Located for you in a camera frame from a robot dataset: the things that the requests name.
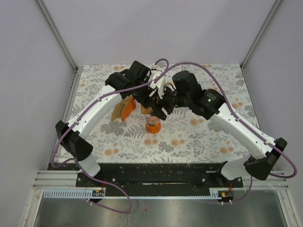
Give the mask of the brown paper coffee filter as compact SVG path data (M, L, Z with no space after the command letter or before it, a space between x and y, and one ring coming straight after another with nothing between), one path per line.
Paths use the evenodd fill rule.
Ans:
M141 105L140 111L141 111L141 114L150 115L151 112L152 112L152 108L151 108L151 107L145 108L145 107L143 107L143 106Z

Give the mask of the clear glass dripper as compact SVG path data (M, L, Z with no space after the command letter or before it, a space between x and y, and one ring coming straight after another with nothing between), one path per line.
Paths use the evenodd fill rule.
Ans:
M161 122L161 118L157 116L153 116L151 113L147 114L146 123L150 125L156 125L157 123Z

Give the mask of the orange coffee filter box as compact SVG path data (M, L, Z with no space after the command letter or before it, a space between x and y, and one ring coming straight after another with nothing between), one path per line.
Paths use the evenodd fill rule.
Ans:
M128 96L114 107L111 121L123 122L135 109L136 100L132 96Z

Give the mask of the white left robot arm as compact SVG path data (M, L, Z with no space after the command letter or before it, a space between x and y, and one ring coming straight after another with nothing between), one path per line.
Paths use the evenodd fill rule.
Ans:
M101 185L100 166L92 155L93 146L86 139L95 125L126 97L149 97L156 90L154 80L161 74L157 64L151 67L134 61L130 68L112 73L91 102L68 122L59 121L56 126L59 147L72 155L72 160L87 174L86 181L93 187Z

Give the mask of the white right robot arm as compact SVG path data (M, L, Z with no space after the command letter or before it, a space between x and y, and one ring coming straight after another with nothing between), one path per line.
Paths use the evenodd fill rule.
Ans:
M228 186L237 177L251 175L266 180L285 149L283 138L274 139L246 121L228 106L224 97L214 89L202 89L194 74L187 70L173 77L173 88L165 88L166 81L159 74L149 85L154 99L152 115L166 119L174 108L187 107L194 114L228 131L250 153L248 158L223 163L215 181L221 187Z

